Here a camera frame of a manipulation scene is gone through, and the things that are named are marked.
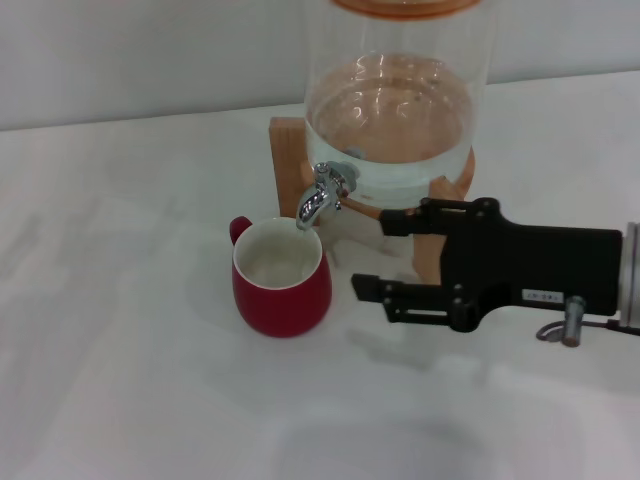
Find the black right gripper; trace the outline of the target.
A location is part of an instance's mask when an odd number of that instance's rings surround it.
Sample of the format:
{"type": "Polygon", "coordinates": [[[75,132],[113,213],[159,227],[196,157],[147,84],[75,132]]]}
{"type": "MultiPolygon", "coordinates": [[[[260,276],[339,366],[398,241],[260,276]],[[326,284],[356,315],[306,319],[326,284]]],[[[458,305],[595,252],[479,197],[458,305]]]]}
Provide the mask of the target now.
{"type": "Polygon", "coordinates": [[[359,301],[381,304],[389,323],[472,332],[505,306],[562,310],[581,298],[588,314],[618,309],[623,235],[618,230],[533,226],[506,219],[493,198],[423,198],[409,210],[382,210],[385,236],[445,235],[440,286],[354,274],[359,301]]]}

